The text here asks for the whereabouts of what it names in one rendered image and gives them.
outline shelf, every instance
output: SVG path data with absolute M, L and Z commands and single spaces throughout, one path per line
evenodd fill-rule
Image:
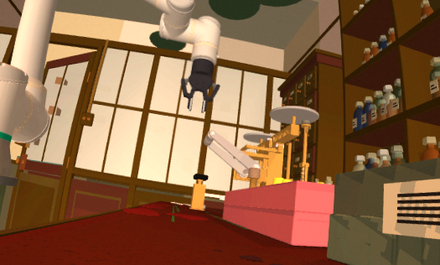
M 397 46 L 398 40 L 348 75 L 345 84 L 373 91 L 381 91 L 384 85 L 393 84 L 396 78 L 401 78 Z
M 377 122 L 344 137 L 345 142 L 387 147 L 405 141 L 404 113 Z
M 379 37 L 387 35 L 390 28 L 395 28 L 391 0 L 371 0 L 342 28 L 342 34 L 378 42 Z
M 440 8 L 401 36 L 401 45 L 431 56 L 440 56 Z
M 440 126 L 440 97 L 406 111 L 408 118 Z

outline white bottle cap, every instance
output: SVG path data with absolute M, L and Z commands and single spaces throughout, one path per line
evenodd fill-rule
M 434 57 L 431 59 L 431 66 L 434 66 L 435 64 L 440 64 L 440 57 Z
M 429 3 L 429 0 L 423 0 L 422 2 L 421 2 L 421 8 L 424 8 L 424 5 L 428 5 L 429 7 L 431 6 L 431 4 Z
M 388 150 L 386 150 L 386 149 L 378 150 L 378 156 L 379 157 L 383 157 L 383 156 L 386 156 L 386 155 L 389 155 Z
M 392 92 L 392 91 L 393 91 L 393 86 L 392 86 L 392 85 L 386 85 L 386 86 L 383 86 L 383 91 L 384 91 L 385 93 L 387 93 L 387 92 Z
M 367 153 L 367 159 L 376 158 L 376 153 Z
M 393 145 L 391 147 L 391 152 L 403 152 L 403 147 L 401 145 Z
M 365 156 L 363 155 L 356 155 L 355 156 L 355 162 L 364 162 L 365 161 Z
M 437 139 L 434 136 L 427 136 L 422 140 L 422 145 L 437 144 Z

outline green ceiling decoration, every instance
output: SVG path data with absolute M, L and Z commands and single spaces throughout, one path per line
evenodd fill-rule
M 149 39 L 151 40 L 151 43 L 154 44 L 154 46 L 156 46 L 160 49 L 181 50 L 181 49 L 185 48 L 184 43 L 161 38 L 158 31 L 153 32 L 149 36 Z
M 223 18 L 243 20 L 252 18 L 261 5 L 268 7 L 286 7 L 301 0 L 209 0 L 210 7 Z

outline pink box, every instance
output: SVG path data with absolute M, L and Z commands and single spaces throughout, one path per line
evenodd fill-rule
M 334 185 L 293 181 L 227 191 L 223 219 L 292 246 L 327 247 Z

